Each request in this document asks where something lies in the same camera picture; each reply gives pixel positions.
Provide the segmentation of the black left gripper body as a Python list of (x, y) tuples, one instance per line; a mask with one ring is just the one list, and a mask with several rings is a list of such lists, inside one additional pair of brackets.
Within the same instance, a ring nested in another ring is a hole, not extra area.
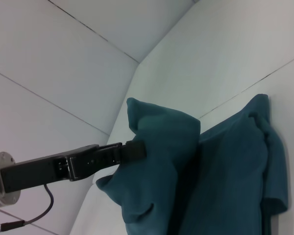
[(5, 193), (12, 193), (58, 181), (78, 181), (89, 177), (81, 166), (86, 156), (99, 150), (93, 144), (78, 149), (13, 164), (0, 170)]

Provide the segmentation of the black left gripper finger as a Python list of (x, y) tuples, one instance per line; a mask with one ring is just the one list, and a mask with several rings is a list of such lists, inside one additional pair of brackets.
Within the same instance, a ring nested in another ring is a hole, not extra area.
[(96, 170), (102, 170), (115, 165), (128, 164), (146, 157), (146, 147), (143, 141), (128, 141), (126, 144), (115, 143), (101, 146), (95, 152)]

